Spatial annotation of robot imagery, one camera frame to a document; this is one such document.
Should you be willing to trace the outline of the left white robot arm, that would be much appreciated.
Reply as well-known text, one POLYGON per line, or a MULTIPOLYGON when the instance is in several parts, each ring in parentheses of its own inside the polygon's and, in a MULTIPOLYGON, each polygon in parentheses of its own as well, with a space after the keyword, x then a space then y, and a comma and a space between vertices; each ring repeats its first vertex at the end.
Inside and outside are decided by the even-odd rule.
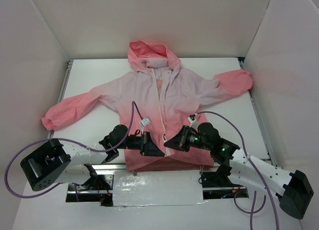
POLYGON ((142 156, 164 157, 155 145, 151 134, 136 130, 128 135, 125 125, 117 125, 99 144, 103 152, 90 151, 86 147, 68 147, 57 138, 47 141, 27 157, 20 166, 33 191, 42 191, 53 183, 75 183, 91 190, 105 181, 94 165, 106 164, 119 156, 119 149, 138 150, 142 156))

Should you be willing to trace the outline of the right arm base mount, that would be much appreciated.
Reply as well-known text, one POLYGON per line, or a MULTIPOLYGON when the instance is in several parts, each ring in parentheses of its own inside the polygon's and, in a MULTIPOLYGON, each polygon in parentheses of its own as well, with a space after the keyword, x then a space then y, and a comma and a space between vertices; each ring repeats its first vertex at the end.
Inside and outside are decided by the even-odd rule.
POLYGON ((202 186, 204 200, 248 198, 246 187, 233 184, 219 171, 201 171, 198 183, 202 186))

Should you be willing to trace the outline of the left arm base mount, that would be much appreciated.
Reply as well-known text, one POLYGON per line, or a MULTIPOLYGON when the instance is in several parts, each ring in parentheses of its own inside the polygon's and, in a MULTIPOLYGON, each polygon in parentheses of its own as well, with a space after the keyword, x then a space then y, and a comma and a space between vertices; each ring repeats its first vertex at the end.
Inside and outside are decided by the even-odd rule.
POLYGON ((98 174, 92 165, 84 165, 89 178, 83 184, 68 185, 67 203, 98 203, 103 207, 113 206, 113 174, 98 174))

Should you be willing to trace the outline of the pink gradient hooded jacket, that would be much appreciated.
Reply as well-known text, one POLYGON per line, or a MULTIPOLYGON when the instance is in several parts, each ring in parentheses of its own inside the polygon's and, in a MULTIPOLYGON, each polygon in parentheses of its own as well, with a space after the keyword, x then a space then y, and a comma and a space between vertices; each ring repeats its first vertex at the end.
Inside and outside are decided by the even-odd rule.
POLYGON ((41 120, 44 127, 59 130, 102 104, 117 112, 120 123, 129 126, 131 133, 140 126, 141 118, 151 119, 146 131, 164 157, 141 156, 135 150, 125 149, 128 171, 212 167, 214 161, 208 151, 191 148, 181 152, 165 147, 164 143, 187 125, 187 118, 200 112, 201 107, 227 101, 251 89, 250 73, 240 69, 205 79, 183 68, 180 59, 165 45, 141 40, 129 44, 128 62, 132 70, 122 77, 51 107, 41 120))

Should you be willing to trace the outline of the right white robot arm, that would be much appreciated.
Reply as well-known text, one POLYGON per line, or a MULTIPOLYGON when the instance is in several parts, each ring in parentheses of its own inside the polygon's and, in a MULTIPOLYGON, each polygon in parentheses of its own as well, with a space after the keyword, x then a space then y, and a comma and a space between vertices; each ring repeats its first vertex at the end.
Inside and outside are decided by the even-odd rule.
POLYGON ((301 220, 314 195, 305 173, 290 172, 245 153, 235 143, 222 138, 212 124, 205 122, 194 129, 183 126, 177 135, 164 144, 174 150, 188 152, 192 147, 207 150, 221 171, 217 181, 222 186, 230 183, 271 194, 289 216, 301 220))

